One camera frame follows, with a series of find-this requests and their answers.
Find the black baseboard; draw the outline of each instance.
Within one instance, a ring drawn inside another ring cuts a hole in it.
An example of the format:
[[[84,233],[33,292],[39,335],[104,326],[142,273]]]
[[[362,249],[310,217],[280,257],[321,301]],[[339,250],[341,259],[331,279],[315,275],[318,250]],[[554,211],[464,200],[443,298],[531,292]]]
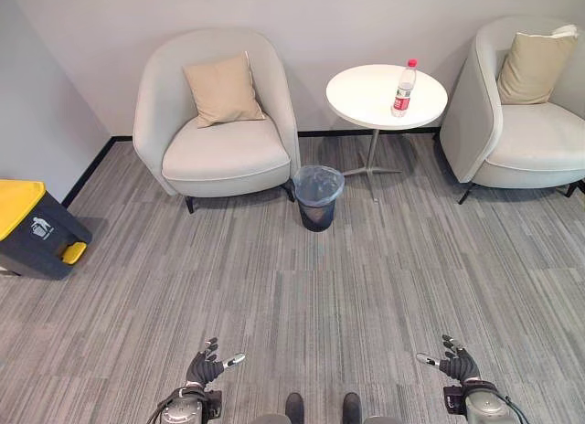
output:
[[[403,134],[403,133],[438,133],[441,127],[419,127],[416,129],[408,130],[380,130],[380,134]],[[299,132],[299,137],[310,138],[319,136],[358,136],[362,134],[371,134],[372,129],[356,129],[356,130],[316,130],[313,132]],[[110,151],[115,143],[122,141],[131,141],[132,136],[113,136],[103,146],[95,159],[91,161],[90,166],[83,172],[80,180],[71,188],[67,196],[61,202],[61,205],[68,207],[73,199],[80,193],[83,186],[90,180],[91,175],[96,170],[100,162],[106,157],[106,154]]]
[[[75,183],[75,185],[71,188],[69,193],[65,196],[65,198],[61,202],[61,205],[63,205],[64,207],[69,207],[69,205],[71,204],[73,199],[77,196],[77,194],[80,193],[81,189],[86,184],[86,182],[88,180],[90,180],[90,177],[93,174],[93,172],[96,170],[96,168],[98,167],[100,162],[103,160],[103,158],[106,157],[106,154],[110,151],[110,149],[113,147],[113,145],[115,143],[118,143],[119,141],[131,141],[131,140],[132,140],[132,136],[113,136],[113,137],[111,137],[108,140],[108,142],[103,146],[103,148],[101,148],[98,155],[95,156],[95,159],[93,159],[93,161],[91,161],[90,166],[88,166],[87,169],[83,172],[83,174],[80,177],[80,180],[78,180]]]
[[[438,133],[441,127],[418,127],[408,130],[380,130],[380,134],[405,134],[405,133]],[[320,137],[320,136],[359,136],[362,134],[371,134],[372,129],[353,129],[353,130],[316,130],[313,132],[299,132],[300,138]]]

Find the gray striped carpet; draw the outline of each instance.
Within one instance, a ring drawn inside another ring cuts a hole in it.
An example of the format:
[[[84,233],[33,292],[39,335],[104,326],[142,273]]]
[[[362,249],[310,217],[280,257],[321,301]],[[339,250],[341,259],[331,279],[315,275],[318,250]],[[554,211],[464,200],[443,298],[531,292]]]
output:
[[[367,137],[302,138],[304,163],[347,170]],[[203,339],[246,362],[213,384],[219,422],[283,412],[336,424],[448,416],[446,377],[416,363],[462,339],[532,424],[585,422],[585,200],[555,189],[463,192],[429,135],[380,137],[379,204],[351,177],[334,225],[302,227],[278,188],[189,216],[114,145],[70,207],[94,242],[64,281],[0,277],[0,423],[143,423]]]

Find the armchair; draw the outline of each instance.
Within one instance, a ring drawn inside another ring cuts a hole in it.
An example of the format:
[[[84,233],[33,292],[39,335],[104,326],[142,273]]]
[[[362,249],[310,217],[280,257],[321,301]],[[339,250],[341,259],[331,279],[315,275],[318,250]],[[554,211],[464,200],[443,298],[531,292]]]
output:
[[[183,67],[248,51],[256,98],[267,118],[198,129]],[[151,56],[138,93],[134,149],[169,195],[236,196],[285,186],[301,166],[291,97],[282,63],[248,29],[201,29],[172,39]]]
[[[548,102],[502,105],[496,79],[516,32],[546,34],[562,20],[511,16],[479,30],[440,132],[461,183],[542,188],[585,177],[585,34]]]

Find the black glove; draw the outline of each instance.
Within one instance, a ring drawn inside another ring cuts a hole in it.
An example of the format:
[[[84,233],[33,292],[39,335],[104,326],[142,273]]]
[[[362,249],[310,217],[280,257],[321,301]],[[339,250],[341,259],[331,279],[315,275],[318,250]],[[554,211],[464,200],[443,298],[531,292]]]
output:
[[[218,350],[217,337],[207,340],[205,345],[205,350],[197,353],[186,371],[187,384],[197,383],[202,389],[223,372],[223,364],[215,361],[217,358],[215,352]]]
[[[447,334],[442,336],[442,340],[442,344],[452,352],[445,352],[448,360],[440,361],[439,370],[458,380],[461,384],[470,379],[479,379],[479,368],[463,345]]]

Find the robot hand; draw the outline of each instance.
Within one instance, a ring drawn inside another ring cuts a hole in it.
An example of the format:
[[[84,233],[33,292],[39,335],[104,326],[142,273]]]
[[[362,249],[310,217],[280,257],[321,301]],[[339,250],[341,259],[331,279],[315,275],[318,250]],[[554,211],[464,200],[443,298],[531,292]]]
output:
[[[197,353],[186,371],[186,385],[201,387],[201,390],[205,389],[207,383],[215,380],[224,369],[237,365],[246,358],[244,354],[236,354],[225,362],[216,362],[217,337],[206,340],[205,346],[203,351]]]
[[[439,360],[422,353],[417,354],[417,359],[427,365],[438,366],[441,372],[458,380],[461,384],[471,380],[479,380],[479,367],[465,347],[447,334],[442,336],[442,340],[442,344],[449,349],[445,352],[446,359]]]

